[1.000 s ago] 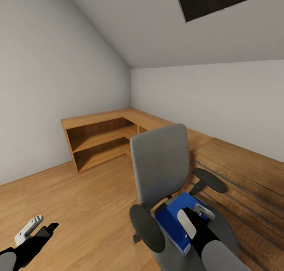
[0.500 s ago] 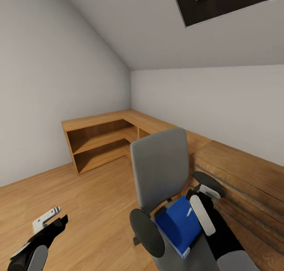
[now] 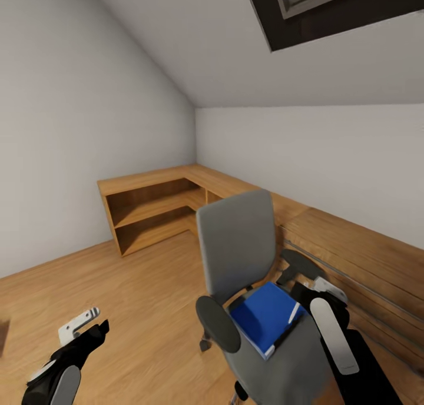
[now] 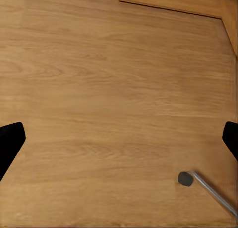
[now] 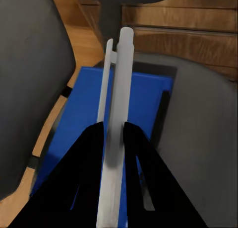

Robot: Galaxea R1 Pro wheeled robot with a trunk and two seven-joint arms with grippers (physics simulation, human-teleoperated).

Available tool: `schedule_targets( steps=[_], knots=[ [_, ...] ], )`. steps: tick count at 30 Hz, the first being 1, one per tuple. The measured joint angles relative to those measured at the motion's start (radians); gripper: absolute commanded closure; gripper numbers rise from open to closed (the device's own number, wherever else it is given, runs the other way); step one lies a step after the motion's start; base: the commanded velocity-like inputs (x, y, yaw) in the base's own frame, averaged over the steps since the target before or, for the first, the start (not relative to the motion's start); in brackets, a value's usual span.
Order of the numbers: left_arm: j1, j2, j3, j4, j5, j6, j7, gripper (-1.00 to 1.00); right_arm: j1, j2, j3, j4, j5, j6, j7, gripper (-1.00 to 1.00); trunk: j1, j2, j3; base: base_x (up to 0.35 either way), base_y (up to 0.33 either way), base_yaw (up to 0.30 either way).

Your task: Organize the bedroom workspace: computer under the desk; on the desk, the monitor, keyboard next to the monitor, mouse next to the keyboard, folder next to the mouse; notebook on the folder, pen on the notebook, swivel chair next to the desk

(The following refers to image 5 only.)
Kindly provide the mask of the pen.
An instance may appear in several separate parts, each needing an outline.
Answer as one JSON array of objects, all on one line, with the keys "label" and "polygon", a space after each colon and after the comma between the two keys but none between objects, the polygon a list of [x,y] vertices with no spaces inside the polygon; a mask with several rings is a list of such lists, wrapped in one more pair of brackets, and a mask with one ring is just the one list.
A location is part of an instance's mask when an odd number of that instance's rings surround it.
[{"label": "pen", "polygon": [[[123,27],[116,52],[113,38],[107,42],[97,123],[104,121],[110,64],[114,65],[102,180],[97,208],[96,228],[118,228],[124,164],[124,125],[128,121],[133,65],[134,31]],[[108,80],[109,81],[109,80]]]}]

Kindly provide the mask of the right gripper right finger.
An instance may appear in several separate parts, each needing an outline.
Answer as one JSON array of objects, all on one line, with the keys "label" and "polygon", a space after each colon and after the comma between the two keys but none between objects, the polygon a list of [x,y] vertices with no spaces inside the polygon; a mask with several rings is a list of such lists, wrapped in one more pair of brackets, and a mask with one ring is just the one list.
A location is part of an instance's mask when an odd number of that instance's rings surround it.
[{"label": "right gripper right finger", "polygon": [[[208,228],[146,134],[129,122],[124,149],[128,228]],[[144,209],[136,155],[155,211]]]}]

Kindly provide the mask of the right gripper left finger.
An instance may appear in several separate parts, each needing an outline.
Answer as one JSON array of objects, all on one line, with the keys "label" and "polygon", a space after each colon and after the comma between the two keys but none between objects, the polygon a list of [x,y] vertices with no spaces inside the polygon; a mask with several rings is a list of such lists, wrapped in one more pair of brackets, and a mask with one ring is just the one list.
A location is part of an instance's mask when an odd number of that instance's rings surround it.
[{"label": "right gripper left finger", "polygon": [[104,125],[86,128],[8,228],[96,228]]}]

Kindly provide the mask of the folder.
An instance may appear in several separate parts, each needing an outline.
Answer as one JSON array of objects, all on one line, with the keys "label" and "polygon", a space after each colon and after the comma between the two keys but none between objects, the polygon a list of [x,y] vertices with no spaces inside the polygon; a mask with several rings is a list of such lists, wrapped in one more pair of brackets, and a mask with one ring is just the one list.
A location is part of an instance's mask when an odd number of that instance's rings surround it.
[{"label": "folder", "polygon": [[[83,131],[97,123],[102,86],[102,71],[103,68],[81,66],[79,75],[36,179],[31,196],[36,193],[43,182],[48,180],[48,176],[57,164],[61,163],[63,156],[68,152]],[[109,81],[107,80],[108,88],[103,121],[104,145],[100,185],[102,180],[113,74],[114,70],[110,70],[108,73],[108,75],[110,75]],[[173,77],[132,72],[127,122],[140,127],[155,149],[157,149],[173,85]],[[137,155],[136,161],[142,198],[144,198],[147,183]],[[128,228],[125,154],[118,228]]]}]

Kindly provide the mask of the swivel chair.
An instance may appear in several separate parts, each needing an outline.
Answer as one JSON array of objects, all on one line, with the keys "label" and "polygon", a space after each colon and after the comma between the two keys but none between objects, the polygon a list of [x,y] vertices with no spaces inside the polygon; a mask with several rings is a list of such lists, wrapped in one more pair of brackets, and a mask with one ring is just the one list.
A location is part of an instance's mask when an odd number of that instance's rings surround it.
[{"label": "swivel chair", "polygon": [[[116,52],[122,4],[163,0],[98,0],[104,54]],[[104,68],[105,59],[93,67]],[[114,65],[110,64],[114,70]],[[54,0],[0,0],[0,200],[20,186],[26,167],[31,189],[73,88],[76,61]],[[173,77],[157,149],[208,228],[238,228],[238,91],[214,69],[187,58],[135,52],[135,73]],[[58,101],[67,98],[39,157],[40,132]],[[143,206],[155,211],[146,187]]]}]

